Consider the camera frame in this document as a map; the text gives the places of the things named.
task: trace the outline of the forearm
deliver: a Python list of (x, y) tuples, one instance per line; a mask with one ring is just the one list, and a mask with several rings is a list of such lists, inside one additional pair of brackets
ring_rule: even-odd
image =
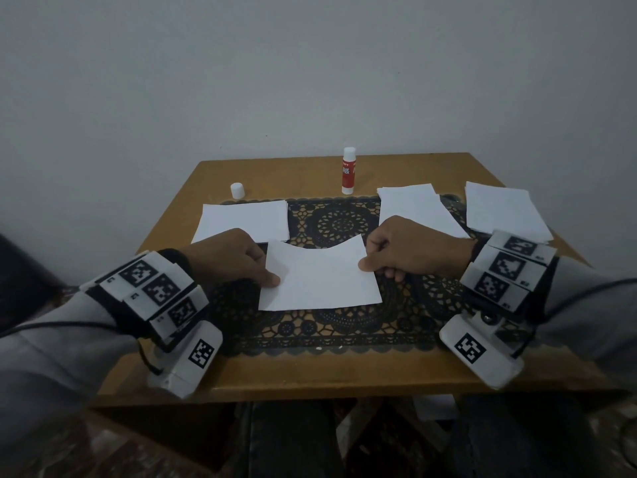
[[(47, 321), (115, 325), (81, 292), (32, 322)], [(29, 329), (0, 339), (0, 463), (23, 463), (36, 453), (56, 424), (83, 409), (117, 361), (136, 349), (133, 337), (99, 328)]]
[[(546, 299), (550, 312), (565, 299), (613, 281), (601, 272), (561, 257)], [(547, 344), (566, 345), (631, 391), (637, 392), (637, 285), (623, 285), (586, 297), (538, 328)]]

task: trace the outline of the gray wall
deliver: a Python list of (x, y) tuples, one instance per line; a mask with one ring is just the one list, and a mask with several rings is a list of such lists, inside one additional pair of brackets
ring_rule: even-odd
[(0, 0), (0, 232), (68, 282), (198, 161), (472, 152), (637, 265), (637, 0)]

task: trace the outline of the gray sweatshirt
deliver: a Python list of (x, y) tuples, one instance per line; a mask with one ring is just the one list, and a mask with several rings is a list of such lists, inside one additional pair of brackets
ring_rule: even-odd
[[(562, 257), (546, 311), (567, 297), (612, 281)], [(540, 326), (548, 344), (566, 345), (593, 360), (610, 378), (637, 391), (637, 285), (626, 285), (579, 301)], [(66, 305), (34, 322), (91, 321), (115, 324), (92, 298), (78, 293)], [(137, 351), (133, 337), (106, 329), (32, 329), (0, 339), (0, 466), (33, 457), (56, 425), (86, 407), (108, 372)]]

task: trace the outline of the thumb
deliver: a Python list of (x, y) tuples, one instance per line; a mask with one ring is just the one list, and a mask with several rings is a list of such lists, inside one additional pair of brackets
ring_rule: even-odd
[(244, 277), (256, 281), (260, 287), (276, 287), (281, 283), (281, 279), (278, 276), (267, 271), (263, 265), (255, 262), (249, 256), (246, 256), (243, 260), (243, 266)]
[(380, 250), (376, 253), (370, 253), (359, 261), (359, 268), (363, 272), (375, 272), (386, 266), (395, 266), (389, 248)]

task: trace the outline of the glue stick cap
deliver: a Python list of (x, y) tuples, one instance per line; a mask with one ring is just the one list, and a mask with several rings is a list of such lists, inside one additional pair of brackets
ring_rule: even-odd
[(343, 160), (347, 162), (356, 160), (356, 148), (343, 149)]
[(230, 191), (233, 193), (233, 198), (235, 199), (242, 199), (245, 196), (243, 184), (241, 183), (232, 183), (230, 185)]

